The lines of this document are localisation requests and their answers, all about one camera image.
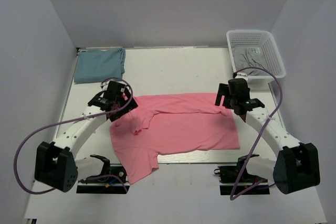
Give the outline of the pink t shirt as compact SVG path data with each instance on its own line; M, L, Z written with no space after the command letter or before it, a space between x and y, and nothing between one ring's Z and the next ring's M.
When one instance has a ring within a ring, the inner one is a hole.
M231 110L215 93L143 95L138 107L110 126L113 150L134 184L158 169L158 155L238 150Z

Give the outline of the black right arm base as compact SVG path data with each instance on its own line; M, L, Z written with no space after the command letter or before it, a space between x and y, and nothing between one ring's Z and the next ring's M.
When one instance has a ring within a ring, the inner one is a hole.
M220 195L229 196L234 187L236 178L241 170L241 167L244 164L246 156L242 156L238 159L236 163L224 163L219 165L214 169L214 174L219 177L219 189ZM255 175L250 175L247 173L246 169L244 170L239 183L236 187L234 195L240 193L241 191L249 188L253 184L261 180L260 177ZM268 180L264 180L262 183L252 188L251 190L244 193L244 195L269 195L270 186L268 185Z

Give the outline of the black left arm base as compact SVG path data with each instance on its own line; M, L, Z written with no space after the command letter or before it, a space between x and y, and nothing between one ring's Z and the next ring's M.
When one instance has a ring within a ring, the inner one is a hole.
M130 189L125 168L100 155L76 161L78 194L127 194Z

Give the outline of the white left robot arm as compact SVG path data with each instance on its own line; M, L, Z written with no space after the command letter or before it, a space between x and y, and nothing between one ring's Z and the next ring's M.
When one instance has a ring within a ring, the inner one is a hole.
M82 116L69 120L67 130L37 147L34 179L65 193L81 180L108 180L111 168L107 158L91 154L77 159L77 154L101 125L119 119L137 106L126 81L117 78L103 81L101 91L87 103Z

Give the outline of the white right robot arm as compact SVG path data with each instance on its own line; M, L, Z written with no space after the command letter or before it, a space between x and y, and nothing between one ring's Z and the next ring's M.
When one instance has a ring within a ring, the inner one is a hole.
M320 184L318 150L312 143L302 143L290 135L259 99L250 97L247 81L231 79L227 84L219 84L215 100L216 106L224 106L239 116L246 124L258 132L257 139L263 138L273 151L276 160L272 161L254 154L251 150L236 163L236 170L228 173L223 168L221 175L236 176L234 188L240 180L257 181L255 188L265 180L275 183L283 193L290 194Z

